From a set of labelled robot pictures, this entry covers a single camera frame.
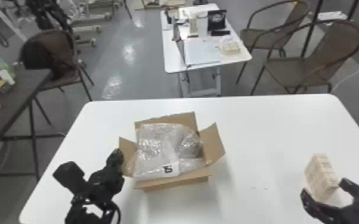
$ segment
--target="bubble wrap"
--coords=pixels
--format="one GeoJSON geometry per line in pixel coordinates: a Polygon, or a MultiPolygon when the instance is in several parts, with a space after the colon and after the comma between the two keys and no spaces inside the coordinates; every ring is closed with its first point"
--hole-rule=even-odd
{"type": "Polygon", "coordinates": [[[205,165],[202,142],[180,124],[143,124],[137,130],[134,178],[147,180],[176,176],[205,165]]]}

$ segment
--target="white table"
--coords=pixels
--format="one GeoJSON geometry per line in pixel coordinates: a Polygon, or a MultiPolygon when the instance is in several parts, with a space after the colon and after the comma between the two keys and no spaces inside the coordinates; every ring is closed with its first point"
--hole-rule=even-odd
{"type": "MultiPolygon", "coordinates": [[[[75,161],[85,177],[102,168],[118,136],[135,140],[134,121],[196,112],[199,129],[217,122],[226,155],[209,182],[144,193],[125,179],[113,199],[125,224],[319,223],[302,208],[304,168],[326,153],[339,177],[359,184],[359,127],[333,95],[100,101],[84,106],[19,217],[61,224],[72,194],[52,177],[75,161]]],[[[338,190],[335,205],[351,202],[338,190]]]]}
{"type": "MultiPolygon", "coordinates": [[[[183,10],[186,14],[189,14],[190,11],[193,13],[201,12],[201,11],[209,11],[209,10],[218,10],[218,6],[215,3],[207,4],[207,5],[199,5],[193,7],[185,7],[179,9],[179,18],[186,18],[183,14],[183,10]]],[[[201,64],[195,65],[187,68],[184,63],[184,60],[181,57],[181,54],[177,48],[175,41],[172,40],[173,31],[172,29],[167,29],[169,26],[167,24],[167,18],[163,11],[160,12],[160,20],[162,25],[162,38],[163,38],[163,54],[164,54],[164,69],[167,73],[178,73],[181,81],[181,88],[184,97],[196,97],[200,95],[208,95],[208,94],[217,94],[221,95],[221,72],[220,67],[226,64],[234,64],[241,63],[245,61],[249,61],[252,59],[249,51],[242,44],[242,41],[239,39],[237,33],[231,27],[231,24],[228,20],[226,23],[226,30],[231,32],[231,37],[234,41],[239,43],[241,48],[241,53],[236,55],[221,55],[221,61],[218,63],[209,63],[209,64],[201,64]],[[184,71],[190,70],[200,70],[204,68],[212,67],[216,71],[214,73],[213,78],[216,80],[216,88],[215,89],[205,89],[202,91],[194,91],[191,92],[189,89],[189,77],[186,76],[184,71]]],[[[181,37],[188,36],[189,27],[188,26],[179,26],[179,32],[181,37]]]]}

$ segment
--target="cable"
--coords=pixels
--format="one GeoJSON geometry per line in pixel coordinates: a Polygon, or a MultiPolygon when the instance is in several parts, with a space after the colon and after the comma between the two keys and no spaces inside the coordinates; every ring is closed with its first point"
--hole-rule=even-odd
{"type": "Polygon", "coordinates": [[[346,81],[346,80],[352,78],[353,76],[355,76],[355,75],[358,74],[358,73],[359,73],[359,69],[358,69],[356,72],[354,72],[353,74],[350,74],[349,76],[347,76],[347,77],[343,78],[341,81],[339,81],[339,82],[334,86],[333,90],[331,91],[331,94],[334,93],[334,91],[338,88],[338,86],[339,86],[341,83],[343,83],[344,81],[346,81]]]}

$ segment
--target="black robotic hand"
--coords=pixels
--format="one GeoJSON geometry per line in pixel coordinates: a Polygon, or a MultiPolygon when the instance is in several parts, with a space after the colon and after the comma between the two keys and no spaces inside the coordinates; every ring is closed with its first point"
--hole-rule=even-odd
{"type": "Polygon", "coordinates": [[[354,198],[352,204],[339,208],[319,203],[303,189],[301,200],[304,209],[324,224],[359,224],[359,185],[343,178],[339,186],[354,198]]]}
{"type": "Polygon", "coordinates": [[[120,223],[121,211],[112,198],[121,192],[124,184],[121,170],[123,161],[123,153],[120,149],[115,149],[106,165],[94,172],[88,181],[83,178],[84,172],[73,161],[58,167],[53,177],[74,195],[65,219],[66,224],[111,224],[114,214],[118,215],[117,223],[120,223]],[[86,207],[91,204],[103,212],[101,217],[86,212],[86,207]]]}

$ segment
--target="gray floor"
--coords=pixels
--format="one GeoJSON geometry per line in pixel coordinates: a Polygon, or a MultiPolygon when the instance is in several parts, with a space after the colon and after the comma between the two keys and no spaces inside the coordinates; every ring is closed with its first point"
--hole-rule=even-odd
{"type": "MultiPolygon", "coordinates": [[[[245,27],[249,15],[253,11],[275,2],[275,0],[217,0],[215,2],[220,8],[228,10],[228,20],[235,30],[239,31],[245,27]]],[[[289,5],[257,16],[253,26],[272,27],[278,25],[284,20],[291,7],[289,5]]],[[[102,34],[82,35],[83,38],[95,36],[98,41],[96,48],[81,47],[81,57],[86,61],[88,71],[95,82],[95,86],[90,87],[91,95],[95,100],[103,100],[104,88],[106,84],[109,84],[111,90],[109,99],[111,100],[182,97],[178,77],[167,75],[164,72],[159,10],[132,10],[132,13],[134,19],[131,21],[126,11],[121,8],[117,11],[113,21],[100,22],[104,28],[102,34]]],[[[36,32],[35,25],[28,24],[23,31],[30,36],[36,32]]],[[[322,35],[322,32],[316,29],[311,46],[314,46],[322,35]]],[[[304,33],[298,33],[292,38],[286,46],[289,55],[297,55],[300,52],[304,37],[304,33]]],[[[7,49],[0,47],[0,54],[2,58],[12,63],[17,58],[22,41],[14,35],[10,38],[10,45],[7,49]]],[[[225,66],[222,69],[223,96],[248,95],[262,66],[265,54],[265,51],[253,52],[253,60],[247,65],[239,85],[235,85],[235,80],[242,65],[225,66]]],[[[359,64],[348,60],[337,72],[332,82],[338,83],[343,78],[355,73],[358,68],[359,64]]],[[[193,89],[207,88],[214,84],[210,76],[200,77],[197,75],[191,77],[191,83],[193,89]]],[[[36,131],[38,133],[67,132],[82,106],[87,102],[81,85],[68,86],[64,89],[66,90],[65,94],[58,90],[39,94],[39,99],[46,108],[53,126],[48,126],[39,111],[36,110],[36,131]]],[[[324,93],[325,91],[325,88],[311,88],[308,93],[324,93]]],[[[256,94],[271,95],[285,94],[285,92],[269,75],[264,74],[256,94]]],[[[334,94],[341,99],[359,124],[359,73],[339,85],[334,94]]],[[[28,133],[27,121],[27,113],[24,113],[9,133],[28,133]]],[[[42,171],[52,159],[60,142],[60,139],[39,140],[39,159],[42,171]]],[[[10,142],[0,153],[0,170],[11,172],[32,170],[31,156],[28,142],[10,142]]],[[[19,212],[35,185],[34,178],[0,179],[0,223],[18,223],[19,212]]]]}

